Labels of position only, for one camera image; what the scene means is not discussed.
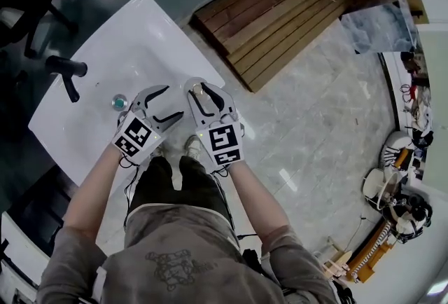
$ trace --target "black pants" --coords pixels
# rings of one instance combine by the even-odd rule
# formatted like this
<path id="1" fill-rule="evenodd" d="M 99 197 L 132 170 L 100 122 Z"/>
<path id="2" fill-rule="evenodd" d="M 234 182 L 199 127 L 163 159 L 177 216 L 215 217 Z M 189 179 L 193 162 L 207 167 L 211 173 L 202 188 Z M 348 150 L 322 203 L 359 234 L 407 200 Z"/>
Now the black pants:
<path id="1" fill-rule="evenodd" d="M 179 163 L 182 189 L 173 187 L 171 165 L 164 157 L 154 157 L 135 188 L 129 212 L 147 203 L 192 205 L 212 209 L 230 221 L 227 206 L 213 178 L 195 159 L 183 156 Z"/>

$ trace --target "wooden platform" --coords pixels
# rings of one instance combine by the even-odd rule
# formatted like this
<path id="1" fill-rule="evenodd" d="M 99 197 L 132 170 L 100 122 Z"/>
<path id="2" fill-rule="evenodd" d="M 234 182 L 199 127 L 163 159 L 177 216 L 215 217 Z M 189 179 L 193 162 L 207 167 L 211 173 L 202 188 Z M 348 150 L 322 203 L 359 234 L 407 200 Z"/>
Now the wooden platform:
<path id="1" fill-rule="evenodd" d="M 348 7 L 349 0 L 215 0 L 192 25 L 253 92 Z"/>

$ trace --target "marble tile floor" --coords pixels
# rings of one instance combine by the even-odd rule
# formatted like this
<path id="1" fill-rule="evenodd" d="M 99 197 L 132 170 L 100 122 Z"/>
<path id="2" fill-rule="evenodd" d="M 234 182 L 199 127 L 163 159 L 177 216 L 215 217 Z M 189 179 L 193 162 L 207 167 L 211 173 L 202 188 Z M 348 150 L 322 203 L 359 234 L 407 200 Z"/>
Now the marble tile floor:
<path id="1" fill-rule="evenodd" d="M 286 210 L 304 246 L 318 251 L 331 236 L 345 248 L 359 227 L 349 245 L 356 248 L 379 219 L 364 203 L 362 180 L 394 127 L 377 56 L 355 55 L 337 20 L 251 94 L 195 30 L 184 31 L 224 78 L 246 127 L 246 161 Z M 194 128 L 187 118 L 166 142 L 176 188 L 183 143 Z M 212 170 L 206 154 L 202 162 Z M 252 233 L 231 179 L 221 183 L 237 234 Z M 111 196 L 101 225 L 98 243 L 107 254 L 123 248 L 126 185 Z M 361 222 L 361 216 L 367 220 Z M 248 237 L 241 247 L 259 251 L 260 241 Z"/>

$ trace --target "sink drain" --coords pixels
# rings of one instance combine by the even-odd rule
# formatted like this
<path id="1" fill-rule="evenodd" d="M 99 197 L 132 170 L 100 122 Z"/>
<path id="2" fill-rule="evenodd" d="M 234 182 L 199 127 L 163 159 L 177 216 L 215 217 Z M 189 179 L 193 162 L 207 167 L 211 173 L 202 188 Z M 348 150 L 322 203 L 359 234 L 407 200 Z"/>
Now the sink drain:
<path id="1" fill-rule="evenodd" d="M 117 94 L 112 99 L 112 107 L 116 111 L 123 111 L 127 106 L 127 98 L 122 94 Z"/>

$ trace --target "gray t-shirt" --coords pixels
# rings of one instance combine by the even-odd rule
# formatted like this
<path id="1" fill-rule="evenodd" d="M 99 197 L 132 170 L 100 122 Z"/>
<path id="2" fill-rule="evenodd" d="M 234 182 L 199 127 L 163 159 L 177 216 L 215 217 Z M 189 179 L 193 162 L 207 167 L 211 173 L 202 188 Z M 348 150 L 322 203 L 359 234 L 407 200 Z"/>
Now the gray t-shirt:
<path id="1" fill-rule="evenodd" d="M 98 291 L 102 303 L 334 304 L 316 259 L 291 227 L 271 233 L 262 252 L 268 279 L 245 264 L 235 233 L 220 214 L 187 205 L 147 205 L 127 222 L 125 249 L 109 257 L 70 228 L 57 234 L 37 303 L 78 303 Z M 284 297 L 279 282 L 296 293 Z"/>

